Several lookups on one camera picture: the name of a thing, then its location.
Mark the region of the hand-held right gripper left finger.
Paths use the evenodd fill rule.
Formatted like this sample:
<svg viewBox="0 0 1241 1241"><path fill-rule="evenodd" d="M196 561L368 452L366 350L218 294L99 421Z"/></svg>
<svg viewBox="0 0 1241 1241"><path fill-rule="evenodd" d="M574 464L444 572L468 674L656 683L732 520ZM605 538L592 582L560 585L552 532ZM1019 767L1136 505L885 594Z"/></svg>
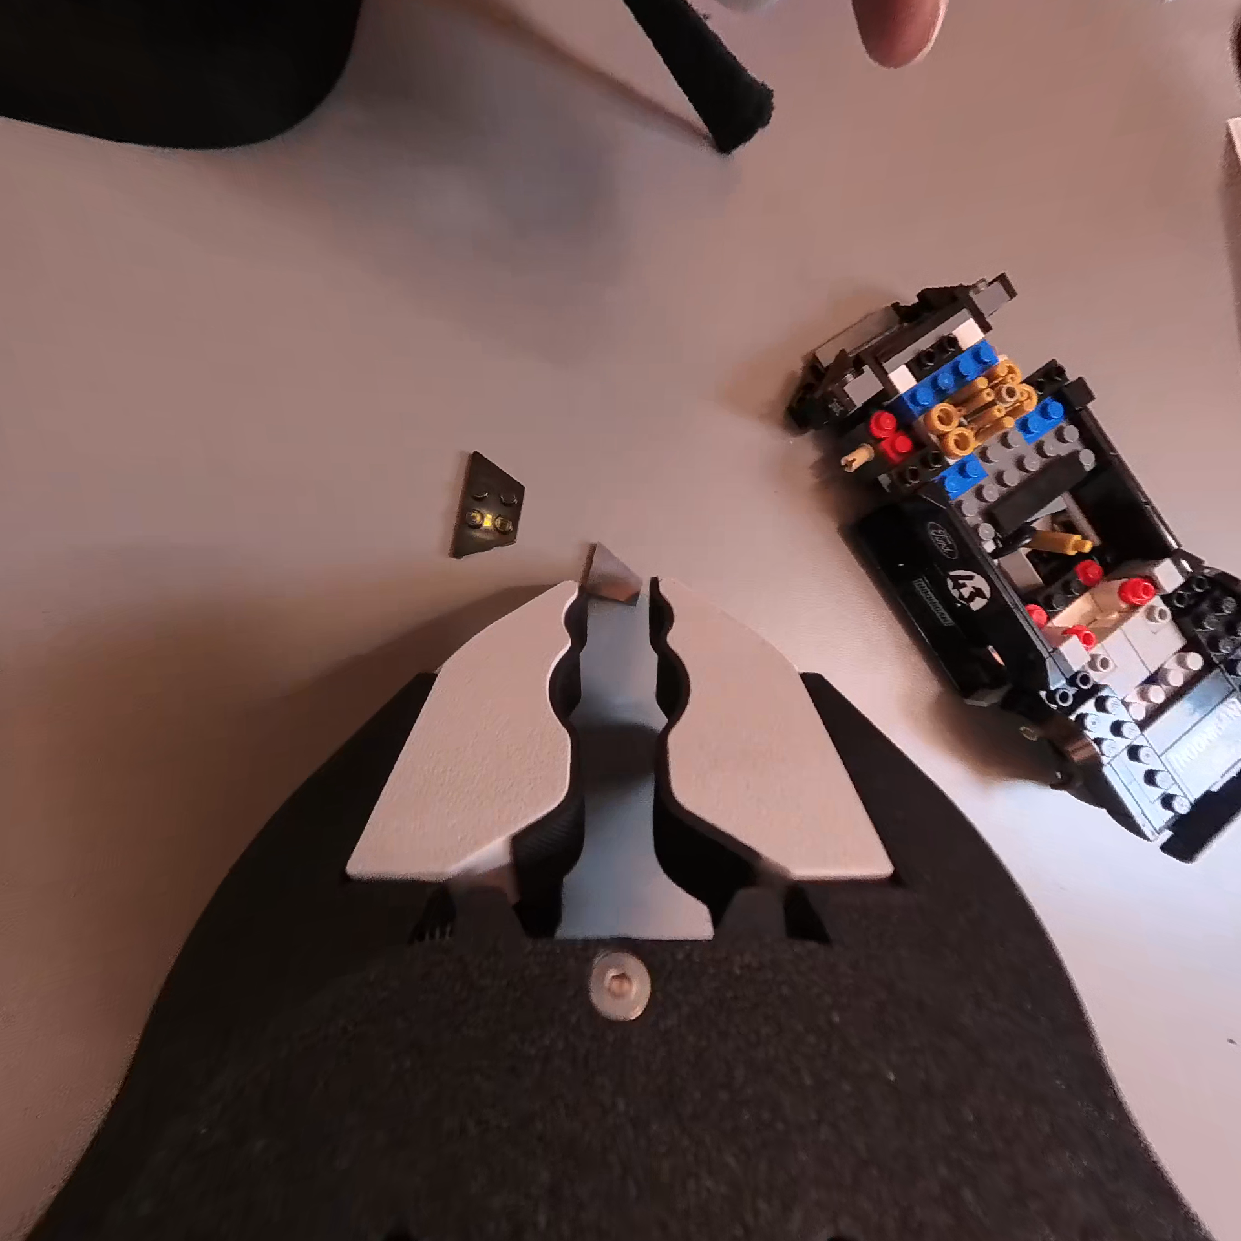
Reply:
<svg viewBox="0 0 1241 1241"><path fill-rule="evenodd" d="M571 715L585 598L566 581L465 641L436 672L356 842L353 880L496 888L527 934L561 923L585 842Z"/></svg>

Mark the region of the person's left hand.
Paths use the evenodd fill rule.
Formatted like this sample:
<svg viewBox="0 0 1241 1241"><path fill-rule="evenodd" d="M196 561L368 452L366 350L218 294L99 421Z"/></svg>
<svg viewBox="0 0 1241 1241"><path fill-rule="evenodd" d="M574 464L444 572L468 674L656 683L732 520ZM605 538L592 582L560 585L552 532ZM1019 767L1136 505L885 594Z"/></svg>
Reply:
<svg viewBox="0 0 1241 1241"><path fill-rule="evenodd" d="M851 1L865 55L888 69L919 63L935 44L948 1Z"/></svg>

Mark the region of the partly built lego car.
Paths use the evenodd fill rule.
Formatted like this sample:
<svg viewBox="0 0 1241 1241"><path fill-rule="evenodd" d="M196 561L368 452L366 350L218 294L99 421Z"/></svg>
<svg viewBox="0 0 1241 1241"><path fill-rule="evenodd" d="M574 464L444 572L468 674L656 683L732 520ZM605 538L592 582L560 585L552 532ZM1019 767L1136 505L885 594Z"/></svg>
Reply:
<svg viewBox="0 0 1241 1241"><path fill-rule="evenodd" d="M1239 586L1173 535L1057 360L991 341L1006 273L883 304L803 356L786 420L873 493L849 527L967 703L1171 858L1238 820Z"/></svg>

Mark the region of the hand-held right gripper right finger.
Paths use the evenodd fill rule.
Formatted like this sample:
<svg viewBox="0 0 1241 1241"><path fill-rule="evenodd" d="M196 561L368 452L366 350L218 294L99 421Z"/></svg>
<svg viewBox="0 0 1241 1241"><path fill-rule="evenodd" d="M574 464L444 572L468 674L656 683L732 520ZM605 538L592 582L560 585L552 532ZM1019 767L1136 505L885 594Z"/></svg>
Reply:
<svg viewBox="0 0 1241 1241"><path fill-rule="evenodd" d="M817 923L809 889L895 875L796 666L673 579L648 586L660 869L724 923L766 889L780 923Z"/></svg>

